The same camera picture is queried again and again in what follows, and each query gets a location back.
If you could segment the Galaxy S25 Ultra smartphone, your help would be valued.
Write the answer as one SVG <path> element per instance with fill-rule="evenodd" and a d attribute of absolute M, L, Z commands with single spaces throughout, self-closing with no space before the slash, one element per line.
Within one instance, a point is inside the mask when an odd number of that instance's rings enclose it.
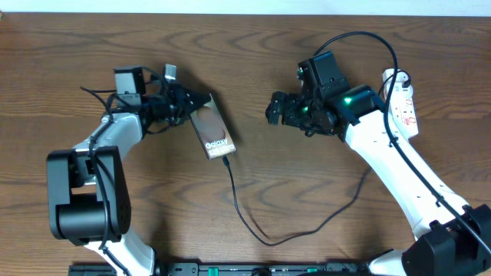
<path fill-rule="evenodd" d="M 207 159 L 211 160 L 234 153 L 237 149 L 212 94 L 209 96 L 210 101 L 193 111 L 190 119 Z"/>

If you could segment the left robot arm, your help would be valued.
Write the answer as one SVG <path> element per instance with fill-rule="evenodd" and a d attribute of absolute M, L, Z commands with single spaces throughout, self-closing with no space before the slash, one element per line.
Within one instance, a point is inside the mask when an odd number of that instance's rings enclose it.
<path fill-rule="evenodd" d="M 131 204 L 122 161 L 153 123 L 176 127 L 211 97 L 182 86 L 176 66 L 162 73 L 144 66 L 114 69 L 116 87 L 101 99 L 98 128 L 46 160 L 49 225 L 56 239 L 98 253 L 103 264 L 73 264 L 70 275 L 166 275 L 153 248 L 131 228 Z"/>

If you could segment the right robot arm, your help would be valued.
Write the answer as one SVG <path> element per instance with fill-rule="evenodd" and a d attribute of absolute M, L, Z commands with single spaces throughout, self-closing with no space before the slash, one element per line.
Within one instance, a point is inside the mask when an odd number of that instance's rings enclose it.
<path fill-rule="evenodd" d="M 477 275 L 490 268 L 490 208 L 473 208 L 424 162 L 368 85 L 349 86 L 331 52 L 298 65 L 299 94 L 277 91 L 265 115 L 306 136 L 338 136 L 379 176 L 415 242 L 368 261 L 374 275 Z"/>

